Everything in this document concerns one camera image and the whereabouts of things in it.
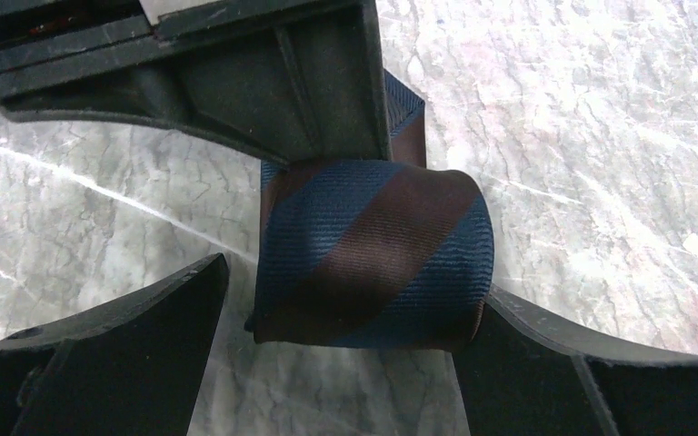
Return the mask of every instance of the gray marble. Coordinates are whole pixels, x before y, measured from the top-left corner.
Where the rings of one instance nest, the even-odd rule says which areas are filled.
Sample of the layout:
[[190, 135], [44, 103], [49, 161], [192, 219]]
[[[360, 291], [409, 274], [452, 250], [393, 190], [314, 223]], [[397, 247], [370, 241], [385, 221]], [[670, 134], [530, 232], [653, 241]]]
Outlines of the gray marble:
[[[429, 104], [434, 168], [494, 218], [495, 281], [698, 353], [698, 2], [380, 0], [384, 61]], [[192, 435], [461, 435], [450, 357], [256, 346], [258, 162], [141, 127], [0, 115], [0, 338], [208, 253], [232, 286]]]

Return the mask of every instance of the tabletop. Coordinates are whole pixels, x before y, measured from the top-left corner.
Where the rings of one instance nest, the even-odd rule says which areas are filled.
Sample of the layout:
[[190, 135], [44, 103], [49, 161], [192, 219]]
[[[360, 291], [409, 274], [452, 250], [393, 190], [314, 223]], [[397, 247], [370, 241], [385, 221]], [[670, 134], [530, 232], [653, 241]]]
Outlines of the tabletop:
[[[494, 281], [698, 354], [698, 2], [379, 0], [430, 166], [481, 186]], [[254, 345], [255, 159], [176, 132], [0, 115], [0, 338], [224, 252], [191, 435], [461, 435], [451, 358]]]

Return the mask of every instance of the white marble vein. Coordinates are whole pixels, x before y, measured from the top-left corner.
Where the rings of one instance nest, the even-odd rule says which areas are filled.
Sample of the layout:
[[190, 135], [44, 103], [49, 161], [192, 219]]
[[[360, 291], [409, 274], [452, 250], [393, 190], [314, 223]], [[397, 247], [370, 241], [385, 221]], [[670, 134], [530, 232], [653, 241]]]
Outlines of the white marble vein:
[[[494, 279], [698, 353], [698, 2], [378, 10], [387, 68], [427, 100], [432, 166], [484, 189]], [[253, 344], [258, 195], [258, 163], [219, 145], [0, 116], [0, 338], [224, 251], [232, 286], [190, 434], [466, 434], [443, 353]]]

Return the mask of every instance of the marble countertop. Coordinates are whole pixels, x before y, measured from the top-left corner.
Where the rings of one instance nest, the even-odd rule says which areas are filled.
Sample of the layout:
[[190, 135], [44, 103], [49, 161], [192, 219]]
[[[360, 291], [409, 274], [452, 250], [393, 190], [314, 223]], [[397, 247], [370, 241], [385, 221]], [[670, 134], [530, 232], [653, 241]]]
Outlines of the marble countertop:
[[[698, 353], [698, 2], [379, 0], [433, 168], [494, 221], [494, 280], [601, 332]], [[256, 346], [259, 163], [174, 132], [0, 115], [0, 338], [208, 253], [233, 271], [191, 435], [461, 435], [442, 352]]]

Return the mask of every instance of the blue and brown striped fabric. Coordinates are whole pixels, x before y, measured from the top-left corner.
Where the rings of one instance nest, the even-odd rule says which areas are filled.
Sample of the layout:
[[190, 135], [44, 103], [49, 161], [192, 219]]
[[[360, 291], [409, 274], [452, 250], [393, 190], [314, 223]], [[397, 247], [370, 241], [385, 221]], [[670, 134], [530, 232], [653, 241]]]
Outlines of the blue and brown striped fabric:
[[256, 342], [453, 351], [472, 339], [494, 238], [471, 177], [386, 161], [262, 170]]

